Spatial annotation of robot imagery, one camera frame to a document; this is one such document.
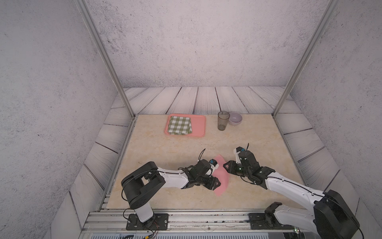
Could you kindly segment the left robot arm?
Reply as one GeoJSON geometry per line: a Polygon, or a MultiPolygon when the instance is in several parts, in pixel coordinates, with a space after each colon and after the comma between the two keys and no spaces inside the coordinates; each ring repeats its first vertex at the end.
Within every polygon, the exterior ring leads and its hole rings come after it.
{"type": "Polygon", "coordinates": [[[220,180],[213,176],[219,168],[215,159],[199,159],[196,165],[178,170],[166,170],[150,161],[122,179],[121,197],[128,202],[139,222],[146,223],[155,217],[149,201],[161,188],[189,189],[204,186],[213,191],[221,185],[220,180]]]}

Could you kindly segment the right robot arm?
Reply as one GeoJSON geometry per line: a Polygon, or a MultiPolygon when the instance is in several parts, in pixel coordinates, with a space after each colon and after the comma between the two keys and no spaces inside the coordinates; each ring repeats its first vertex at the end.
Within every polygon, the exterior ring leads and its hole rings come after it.
{"type": "Polygon", "coordinates": [[[294,182],[274,169],[260,166],[254,154],[242,147],[234,151],[235,160],[223,165],[227,173],[243,181],[279,193],[302,207],[288,207],[274,202],[266,208],[265,225],[269,229],[284,226],[310,231],[322,239],[351,239],[361,232],[360,223],[343,199],[334,190],[315,190],[294,182]]]}

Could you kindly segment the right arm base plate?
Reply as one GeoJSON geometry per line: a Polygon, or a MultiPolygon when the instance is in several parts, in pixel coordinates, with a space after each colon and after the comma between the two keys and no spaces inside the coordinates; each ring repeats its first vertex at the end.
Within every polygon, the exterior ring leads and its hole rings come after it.
{"type": "Polygon", "coordinates": [[[293,230],[290,225],[282,225],[276,220],[273,220],[265,213],[250,213],[248,214],[250,229],[252,230],[293,230]]]}

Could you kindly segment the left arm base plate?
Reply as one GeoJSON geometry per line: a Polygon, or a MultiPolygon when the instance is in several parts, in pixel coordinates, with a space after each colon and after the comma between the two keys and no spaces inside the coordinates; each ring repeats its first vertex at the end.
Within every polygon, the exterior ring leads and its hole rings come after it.
{"type": "Polygon", "coordinates": [[[127,220],[127,231],[165,231],[168,229],[169,214],[154,214],[148,221],[142,223],[136,214],[130,214],[127,220]]]}

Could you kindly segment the pink square paper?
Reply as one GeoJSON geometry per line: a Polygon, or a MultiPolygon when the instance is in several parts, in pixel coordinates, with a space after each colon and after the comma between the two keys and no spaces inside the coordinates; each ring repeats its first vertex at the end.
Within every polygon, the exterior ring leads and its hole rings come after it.
{"type": "Polygon", "coordinates": [[[214,189],[214,193],[216,196],[221,196],[228,188],[229,174],[223,166],[226,163],[224,158],[219,154],[214,159],[217,161],[218,167],[214,170],[212,176],[220,181],[220,186],[214,189]]]}

